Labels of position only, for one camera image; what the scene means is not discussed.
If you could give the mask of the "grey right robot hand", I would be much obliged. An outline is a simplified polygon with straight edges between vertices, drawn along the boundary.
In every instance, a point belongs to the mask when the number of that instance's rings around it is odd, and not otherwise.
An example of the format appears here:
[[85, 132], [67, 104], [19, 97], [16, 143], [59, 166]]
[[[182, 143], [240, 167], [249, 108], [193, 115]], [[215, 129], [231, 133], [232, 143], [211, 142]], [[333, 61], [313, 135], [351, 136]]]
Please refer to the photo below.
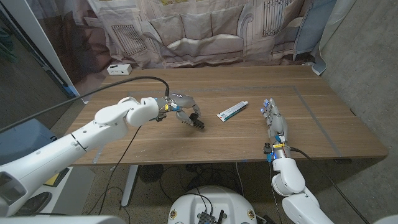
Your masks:
[[261, 113], [266, 120], [271, 143], [287, 143], [289, 129], [285, 118], [280, 114], [273, 98], [265, 99]]

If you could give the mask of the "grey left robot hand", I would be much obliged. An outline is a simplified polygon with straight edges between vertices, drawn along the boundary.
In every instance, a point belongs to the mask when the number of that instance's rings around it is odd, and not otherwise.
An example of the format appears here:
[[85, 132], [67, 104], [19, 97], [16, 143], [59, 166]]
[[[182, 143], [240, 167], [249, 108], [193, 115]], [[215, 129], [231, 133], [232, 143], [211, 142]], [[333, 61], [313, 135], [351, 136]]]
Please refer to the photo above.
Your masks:
[[[156, 121], [162, 121], [167, 116], [166, 113], [175, 111], [177, 119], [182, 123], [200, 129], [205, 127], [204, 123], [199, 120], [199, 117], [201, 116], [200, 108], [193, 97], [179, 93], [172, 93], [169, 96], [156, 98], [155, 100], [159, 106], [159, 114], [155, 118]], [[184, 108], [193, 109], [193, 113], [189, 116], [184, 112]]]

